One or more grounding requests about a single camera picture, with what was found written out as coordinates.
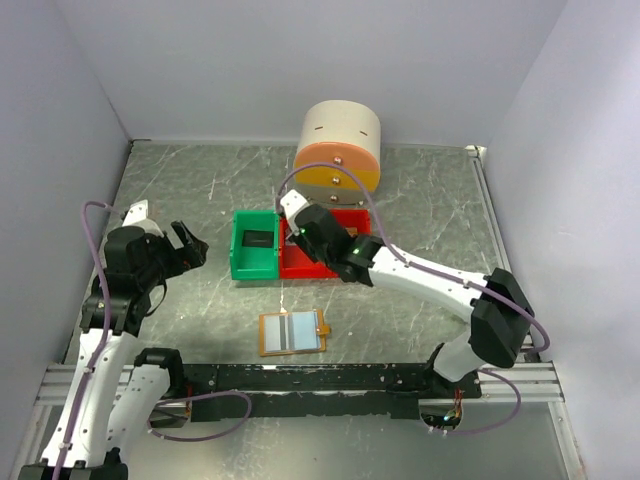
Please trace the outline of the silver striped card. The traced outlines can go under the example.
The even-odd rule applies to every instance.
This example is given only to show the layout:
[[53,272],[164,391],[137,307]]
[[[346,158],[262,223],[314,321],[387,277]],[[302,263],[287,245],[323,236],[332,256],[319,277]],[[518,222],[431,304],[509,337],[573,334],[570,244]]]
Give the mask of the silver striped card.
[[297,244],[297,236],[296,236],[296,235],[294,235],[294,234],[292,234],[292,233],[290,233],[290,234],[285,238],[284,245],[285,245],[285,246],[294,246],[294,245],[296,245],[296,244]]
[[282,352],[289,349],[290,316],[267,315],[264,325],[264,351],[266,353]]

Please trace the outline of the tan leather card holder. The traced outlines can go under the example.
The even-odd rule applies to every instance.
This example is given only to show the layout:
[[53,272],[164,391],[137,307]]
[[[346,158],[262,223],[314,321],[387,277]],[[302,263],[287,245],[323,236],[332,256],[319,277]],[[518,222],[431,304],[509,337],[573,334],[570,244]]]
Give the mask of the tan leather card holder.
[[[264,325],[267,315],[289,315],[289,349],[282,352],[266,353],[264,351]],[[261,357],[287,356],[294,354],[311,354],[324,352],[331,327],[325,322],[323,311],[313,309],[301,312],[279,312],[262,314],[259,317],[259,355]]]

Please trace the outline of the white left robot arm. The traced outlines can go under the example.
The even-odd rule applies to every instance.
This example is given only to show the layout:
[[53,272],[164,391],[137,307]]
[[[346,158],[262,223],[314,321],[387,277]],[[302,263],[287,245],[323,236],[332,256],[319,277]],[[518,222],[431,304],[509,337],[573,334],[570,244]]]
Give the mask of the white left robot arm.
[[20,478],[127,478],[125,453],[156,403],[184,392],[182,359],[170,348],[143,350],[127,387],[118,388],[142,322],[155,311],[152,291],[206,261],[206,242],[181,221],[171,227],[179,248],[151,220],[124,223],[108,234],[82,308],[78,360],[62,414],[40,460],[22,466]]

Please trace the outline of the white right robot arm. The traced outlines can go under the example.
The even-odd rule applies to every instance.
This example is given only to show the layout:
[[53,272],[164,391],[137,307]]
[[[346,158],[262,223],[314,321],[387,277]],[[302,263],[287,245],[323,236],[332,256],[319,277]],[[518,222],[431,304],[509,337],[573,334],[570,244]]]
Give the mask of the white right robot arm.
[[426,261],[382,238],[353,236],[328,209],[303,201],[281,206],[296,245],[345,283],[386,288],[436,304],[466,322],[466,330],[433,352],[426,390],[443,398],[465,375],[489,364],[512,367],[529,330],[532,308],[513,274],[489,275]]

